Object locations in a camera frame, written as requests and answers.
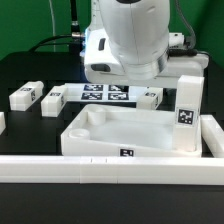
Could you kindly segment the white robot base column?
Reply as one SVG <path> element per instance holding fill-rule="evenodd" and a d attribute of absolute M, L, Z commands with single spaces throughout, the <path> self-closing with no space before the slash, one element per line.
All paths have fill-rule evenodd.
<path fill-rule="evenodd" d="M 90 25 L 85 29 L 85 40 L 83 41 L 83 49 L 80 52 L 80 56 L 85 56 L 85 50 L 87 47 L 88 38 L 90 33 L 94 30 L 101 29 L 103 27 L 100 7 L 99 7 L 99 0 L 91 0 L 91 21 Z"/>

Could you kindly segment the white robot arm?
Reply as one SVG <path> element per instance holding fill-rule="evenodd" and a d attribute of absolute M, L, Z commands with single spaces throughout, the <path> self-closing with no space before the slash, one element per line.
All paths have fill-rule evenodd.
<path fill-rule="evenodd" d="M 101 24 L 87 29 L 84 68 L 91 83 L 174 88 L 202 77 L 207 56 L 172 48 L 170 0 L 97 0 Z"/>

